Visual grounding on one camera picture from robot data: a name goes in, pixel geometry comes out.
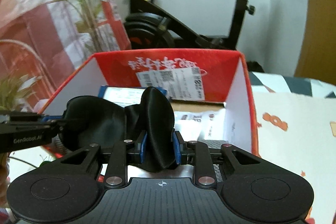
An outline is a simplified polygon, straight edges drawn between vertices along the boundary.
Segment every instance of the brown wooden panel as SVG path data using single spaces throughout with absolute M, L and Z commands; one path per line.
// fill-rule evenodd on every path
M 308 0 L 305 36 L 295 76 L 336 85 L 336 0 Z

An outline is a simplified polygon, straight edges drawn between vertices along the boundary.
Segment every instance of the human hand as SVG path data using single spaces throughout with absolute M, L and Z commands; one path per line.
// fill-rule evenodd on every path
M 8 187 L 7 182 L 8 165 L 7 153 L 0 154 L 0 207 L 7 203 L 6 192 Z

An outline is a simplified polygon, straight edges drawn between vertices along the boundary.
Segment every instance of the black cable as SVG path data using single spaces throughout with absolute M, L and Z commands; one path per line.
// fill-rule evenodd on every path
M 25 163 L 25 164 L 30 165 L 31 167 L 38 168 L 37 166 L 35 166 L 35 165 L 33 165 L 33 164 L 31 164 L 31 163 L 25 161 L 25 160 L 18 159 L 18 158 L 12 157 L 12 156 L 9 156 L 8 158 L 13 159 L 13 160 L 18 160 L 18 161 L 20 161 L 20 162 L 23 162 L 23 163 Z

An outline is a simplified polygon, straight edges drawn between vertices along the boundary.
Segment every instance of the white plastic package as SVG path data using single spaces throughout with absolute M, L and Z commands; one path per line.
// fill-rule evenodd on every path
M 225 108 L 200 113 L 175 111 L 175 130 L 184 141 L 224 140 Z

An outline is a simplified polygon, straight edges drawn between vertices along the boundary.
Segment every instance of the exercise bike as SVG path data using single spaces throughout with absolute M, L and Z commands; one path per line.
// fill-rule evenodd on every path
M 143 48 L 216 48 L 236 50 L 245 12 L 255 7 L 248 0 L 236 0 L 228 37 L 199 35 L 174 16 L 154 4 L 154 0 L 130 0 L 130 13 L 124 23 L 132 49 Z M 174 39 L 169 31 L 180 38 Z

